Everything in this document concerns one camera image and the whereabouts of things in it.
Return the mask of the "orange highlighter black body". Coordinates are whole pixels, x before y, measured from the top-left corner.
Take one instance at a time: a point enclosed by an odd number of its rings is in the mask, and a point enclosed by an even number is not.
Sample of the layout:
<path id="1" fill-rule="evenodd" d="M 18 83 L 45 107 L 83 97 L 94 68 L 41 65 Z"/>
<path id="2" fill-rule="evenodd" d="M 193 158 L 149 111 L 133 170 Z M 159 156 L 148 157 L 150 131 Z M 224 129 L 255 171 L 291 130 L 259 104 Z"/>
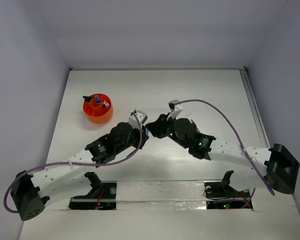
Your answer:
<path id="1" fill-rule="evenodd" d="M 83 96 L 83 99 L 85 102 L 89 103 L 91 100 L 96 100 L 96 98 L 94 96 Z"/>

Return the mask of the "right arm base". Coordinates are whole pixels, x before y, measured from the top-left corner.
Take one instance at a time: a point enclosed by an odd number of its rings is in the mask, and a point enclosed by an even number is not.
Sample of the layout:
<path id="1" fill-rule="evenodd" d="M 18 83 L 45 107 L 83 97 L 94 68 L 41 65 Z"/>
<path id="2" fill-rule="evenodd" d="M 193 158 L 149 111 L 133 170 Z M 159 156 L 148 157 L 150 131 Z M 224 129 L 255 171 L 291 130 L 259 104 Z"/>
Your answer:
<path id="1" fill-rule="evenodd" d="M 229 170 L 221 181 L 204 183 L 203 196 L 208 210 L 253 209 L 250 192 L 237 191 L 230 186 L 233 173 L 233 170 Z"/>

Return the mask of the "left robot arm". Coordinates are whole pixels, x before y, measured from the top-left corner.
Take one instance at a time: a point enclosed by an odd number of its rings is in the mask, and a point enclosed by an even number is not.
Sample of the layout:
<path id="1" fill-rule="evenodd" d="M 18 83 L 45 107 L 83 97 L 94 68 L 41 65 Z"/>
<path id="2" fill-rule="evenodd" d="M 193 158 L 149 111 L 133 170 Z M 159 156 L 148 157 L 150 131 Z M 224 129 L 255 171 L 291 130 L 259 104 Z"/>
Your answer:
<path id="1" fill-rule="evenodd" d="M 37 217 L 44 209 L 60 200 L 72 198 L 74 191 L 84 184 L 82 195 L 86 199 L 98 199 L 104 194 L 104 186 L 91 168 L 119 164 L 117 155 L 133 147 L 134 150 L 121 161 L 130 159 L 141 150 L 149 139 L 148 129 L 137 124 L 120 122 L 103 135 L 89 143 L 70 159 L 47 163 L 19 172 L 5 193 L 4 203 L 11 196 L 16 207 L 14 212 L 24 221 Z"/>

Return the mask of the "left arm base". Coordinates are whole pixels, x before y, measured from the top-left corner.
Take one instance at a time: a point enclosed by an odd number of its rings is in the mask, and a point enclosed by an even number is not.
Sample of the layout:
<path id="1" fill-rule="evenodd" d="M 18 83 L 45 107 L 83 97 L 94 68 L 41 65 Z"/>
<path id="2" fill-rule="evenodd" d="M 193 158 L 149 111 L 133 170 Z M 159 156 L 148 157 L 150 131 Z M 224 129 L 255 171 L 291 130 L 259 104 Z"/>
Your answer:
<path id="1" fill-rule="evenodd" d="M 86 195 L 77 195 L 70 199 L 71 210 L 116 210 L 117 182 L 102 182 L 95 172 L 86 172 L 90 181 L 90 191 Z"/>

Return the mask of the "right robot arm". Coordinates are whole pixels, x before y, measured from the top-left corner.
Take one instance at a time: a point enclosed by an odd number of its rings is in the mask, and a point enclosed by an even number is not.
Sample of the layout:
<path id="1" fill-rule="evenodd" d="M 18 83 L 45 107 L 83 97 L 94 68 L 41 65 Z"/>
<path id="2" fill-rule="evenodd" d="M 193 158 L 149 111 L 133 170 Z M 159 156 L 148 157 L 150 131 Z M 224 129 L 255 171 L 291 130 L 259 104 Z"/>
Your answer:
<path id="1" fill-rule="evenodd" d="M 206 135 L 188 118 L 172 118 L 161 114 L 145 126 L 158 139 L 165 137 L 188 150 L 197 159 L 228 162 L 249 168 L 246 174 L 229 170 L 224 174 L 220 190 L 225 196 L 251 188 L 270 187 L 282 194 L 295 192 L 300 163 L 282 144 L 271 148 L 242 147 Z"/>

